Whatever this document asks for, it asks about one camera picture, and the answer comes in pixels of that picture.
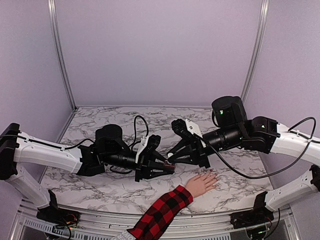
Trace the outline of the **red glitter nail polish bottle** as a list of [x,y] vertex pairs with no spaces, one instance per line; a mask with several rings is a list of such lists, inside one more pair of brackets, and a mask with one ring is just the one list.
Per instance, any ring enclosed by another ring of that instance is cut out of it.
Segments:
[[168,161],[165,161],[163,163],[163,166],[167,171],[174,171],[175,168],[176,168],[176,164],[175,163],[170,163]]

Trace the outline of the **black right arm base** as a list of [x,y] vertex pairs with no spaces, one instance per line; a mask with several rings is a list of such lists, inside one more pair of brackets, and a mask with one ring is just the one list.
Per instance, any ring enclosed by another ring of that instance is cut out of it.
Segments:
[[230,223],[234,229],[264,224],[275,219],[274,210],[269,210],[266,207],[267,193],[267,191],[264,191],[255,197],[252,209],[234,212],[230,215]]

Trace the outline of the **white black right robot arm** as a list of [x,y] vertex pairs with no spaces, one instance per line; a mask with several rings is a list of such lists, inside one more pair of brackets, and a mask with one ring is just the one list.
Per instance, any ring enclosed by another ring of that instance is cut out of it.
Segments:
[[221,151],[241,148],[260,153],[292,156],[311,167],[297,179],[255,197],[247,219],[258,224],[268,212],[320,190],[320,140],[300,133],[296,126],[287,127],[274,119],[257,116],[248,119],[238,96],[223,96],[214,100],[212,121],[216,130],[202,134],[199,126],[189,119],[177,119],[172,130],[181,140],[168,153],[168,161],[209,168],[208,157]]

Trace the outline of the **red black plaid sleeve forearm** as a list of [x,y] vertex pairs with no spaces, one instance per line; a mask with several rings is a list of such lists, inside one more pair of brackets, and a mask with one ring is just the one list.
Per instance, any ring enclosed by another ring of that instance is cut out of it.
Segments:
[[158,240],[175,216],[192,202],[192,195],[179,185],[158,198],[135,226],[127,231],[136,240]]

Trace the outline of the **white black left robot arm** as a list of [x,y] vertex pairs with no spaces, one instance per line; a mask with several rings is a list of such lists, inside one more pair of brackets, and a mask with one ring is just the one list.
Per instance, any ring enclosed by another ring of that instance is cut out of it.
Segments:
[[22,166],[32,163],[53,167],[85,177],[105,172],[111,165],[135,172],[135,181],[173,174],[175,166],[157,152],[161,137],[144,136],[134,151],[123,140],[119,125],[108,124],[95,132],[90,146],[68,146],[44,141],[20,131],[11,123],[0,135],[0,178],[27,197],[53,223],[63,219],[56,197],[44,189]]

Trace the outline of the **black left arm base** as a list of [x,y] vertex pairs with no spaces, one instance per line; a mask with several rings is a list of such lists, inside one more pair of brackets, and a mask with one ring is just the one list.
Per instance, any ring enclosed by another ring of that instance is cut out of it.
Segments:
[[51,190],[48,190],[48,194],[49,205],[44,208],[39,208],[36,217],[54,224],[66,224],[68,227],[76,227],[79,222],[80,213],[58,207],[56,195]]

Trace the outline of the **person's bare hand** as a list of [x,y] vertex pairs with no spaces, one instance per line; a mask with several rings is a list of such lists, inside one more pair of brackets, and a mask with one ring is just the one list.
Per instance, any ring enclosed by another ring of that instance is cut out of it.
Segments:
[[200,197],[210,190],[216,188],[217,175],[208,171],[204,174],[199,174],[189,179],[185,185],[185,189],[192,195],[193,198]]

